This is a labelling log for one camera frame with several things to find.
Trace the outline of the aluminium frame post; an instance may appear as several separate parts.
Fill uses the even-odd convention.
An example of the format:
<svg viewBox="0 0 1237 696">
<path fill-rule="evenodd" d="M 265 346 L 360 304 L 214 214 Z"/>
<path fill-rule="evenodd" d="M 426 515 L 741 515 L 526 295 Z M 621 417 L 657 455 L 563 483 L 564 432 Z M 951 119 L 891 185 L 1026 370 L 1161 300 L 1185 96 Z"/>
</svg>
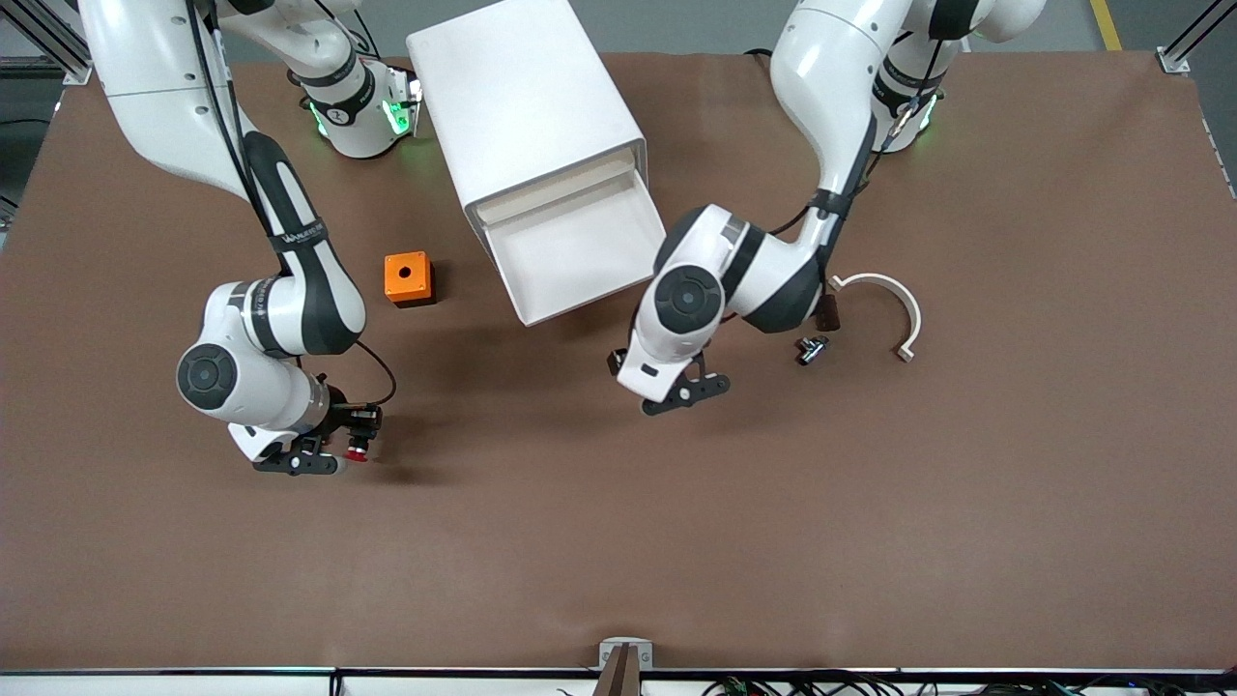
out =
<svg viewBox="0 0 1237 696">
<path fill-rule="evenodd" d="M 1168 45 L 1158 45 L 1157 61 L 1162 70 L 1166 74 L 1188 74 L 1192 70 L 1189 66 L 1190 53 L 1235 12 L 1237 0 L 1211 0 L 1175 40 Z"/>
<path fill-rule="evenodd" d="M 66 83 L 84 85 L 122 74 L 131 51 L 124 0 L 0 0 L 0 19 L 66 72 Z"/>
</svg>

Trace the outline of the white drawer cabinet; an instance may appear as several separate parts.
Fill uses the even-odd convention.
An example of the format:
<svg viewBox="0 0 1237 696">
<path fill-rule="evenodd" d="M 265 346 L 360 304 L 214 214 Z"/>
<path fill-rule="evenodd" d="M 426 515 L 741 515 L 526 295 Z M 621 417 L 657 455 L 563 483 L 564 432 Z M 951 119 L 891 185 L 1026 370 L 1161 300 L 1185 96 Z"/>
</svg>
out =
<svg viewBox="0 0 1237 696">
<path fill-rule="evenodd" d="M 570 0 L 499 0 L 406 37 L 468 224 L 562 198 L 562 178 L 618 159 L 648 180 L 647 141 Z"/>
</svg>

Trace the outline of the orange box with round hole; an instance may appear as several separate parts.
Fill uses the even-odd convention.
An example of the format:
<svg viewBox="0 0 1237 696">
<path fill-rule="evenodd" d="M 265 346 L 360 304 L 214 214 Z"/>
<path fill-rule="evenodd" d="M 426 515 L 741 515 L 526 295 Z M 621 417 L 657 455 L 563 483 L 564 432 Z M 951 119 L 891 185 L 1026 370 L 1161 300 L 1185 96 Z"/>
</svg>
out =
<svg viewBox="0 0 1237 696">
<path fill-rule="evenodd" d="M 429 255 L 423 250 L 386 255 L 383 292 L 400 308 L 435 304 L 435 268 Z"/>
</svg>

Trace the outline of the white curved arc piece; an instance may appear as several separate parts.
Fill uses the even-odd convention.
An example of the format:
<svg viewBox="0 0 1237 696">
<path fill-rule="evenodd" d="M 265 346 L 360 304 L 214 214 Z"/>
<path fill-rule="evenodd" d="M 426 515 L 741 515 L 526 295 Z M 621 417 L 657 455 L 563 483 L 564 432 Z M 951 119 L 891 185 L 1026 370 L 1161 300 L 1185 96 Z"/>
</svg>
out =
<svg viewBox="0 0 1237 696">
<path fill-rule="evenodd" d="M 831 291 L 840 292 L 849 289 L 851 286 L 860 286 L 860 283 L 870 283 L 870 286 L 877 286 L 880 289 L 888 291 L 889 294 L 897 297 L 901 300 L 902 307 L 905 309 L 905 316 L 908 316 L 908 333 L 905 339 L 902 340 L 901 345 L 896 349 L 896 354 L 901 357 L 902 362 L 910 363 L 915 360 L 914 345 L 923 330 L 924 314 L 919 300 L 910 292 L 909 287 L 901 283 L 899 279 L 889 274 L 878 273 L 860 273 L 849 274 L 847 277 L 840 277 L 839 274 L 831 274 L 828 278 L 828 283 Z"/>
</svg>

